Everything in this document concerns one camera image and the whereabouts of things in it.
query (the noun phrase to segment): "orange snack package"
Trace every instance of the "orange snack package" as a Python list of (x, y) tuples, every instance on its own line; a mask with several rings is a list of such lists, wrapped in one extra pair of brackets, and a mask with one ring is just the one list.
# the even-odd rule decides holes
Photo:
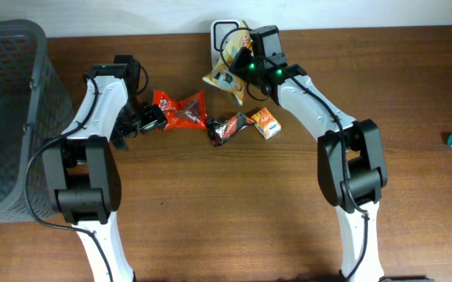
[(207, 128), (203, 90), (183, 101), (175, 101), (165, 92), (154, 90), (153, 103), (161, 108), (168, 120), (168, 124), (163, 130), (172, 128)]
[(251, 116), (251, 119), (255, 121), (255, 127), (262, 133), (266, 140), (281, 130), (280, 123), (266, 108)]

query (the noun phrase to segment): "white wall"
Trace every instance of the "white wall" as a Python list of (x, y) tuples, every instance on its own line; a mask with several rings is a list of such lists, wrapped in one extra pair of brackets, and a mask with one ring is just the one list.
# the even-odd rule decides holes
[(0, 0), (49, 37), (208, 32), (216, 19), (282, 30), (452, 24), (452, 0)]

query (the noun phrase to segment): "small orange box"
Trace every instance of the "small orange box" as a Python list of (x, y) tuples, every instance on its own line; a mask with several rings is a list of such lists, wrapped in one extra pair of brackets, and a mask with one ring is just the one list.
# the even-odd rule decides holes
[(266, 108), (254, 114), (251, 118), (255, 121), (255, 127), (262, 133), (266, 140), (281, 130), (280, 123)]

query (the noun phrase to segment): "chip bag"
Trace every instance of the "chip bag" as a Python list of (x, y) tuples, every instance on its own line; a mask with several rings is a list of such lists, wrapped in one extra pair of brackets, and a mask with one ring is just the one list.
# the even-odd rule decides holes
[(227, 121), (208, 119), (208, 138), (213, 146), (221, 146), (236, 133), (253, 124), (254, 121), (242, 113), (237, 113)]
[[(241, 22), (240, 27), (246, 27), (245, 22)], [(251, 50), (250, 31), (237, 31), (226, 46), (223, 46), (224, 60), (230, 65), (234, 57), (240, 51), (241, 47), (247, 47)], [(210, 74), (203, 77), (203, 81), (214, 85), (215, 87), (233, 94), (233, 98), (238, 106), (243, 105), (245, 94), (247, 93), (247, 82), (232, 74), (227, 66), (220, 59), (213, 67)]]
[(203, 90), (183, 101), (175, 101), (168, 97), (165, 92), (154, 90), (153, 103), (161, 108), (168, 121), (163, 130), (172, 128), (207, 128)]

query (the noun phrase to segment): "dark snack wrapper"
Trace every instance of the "dark snack wrapper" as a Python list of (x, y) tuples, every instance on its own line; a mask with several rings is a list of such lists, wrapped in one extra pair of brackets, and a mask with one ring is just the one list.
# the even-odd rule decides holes
[(243, 128), (253, 125), (254, 121), (242, 113), (237, 113), (227, 121), (208, 119), (208, 137), (213, 146), (221, 146)]

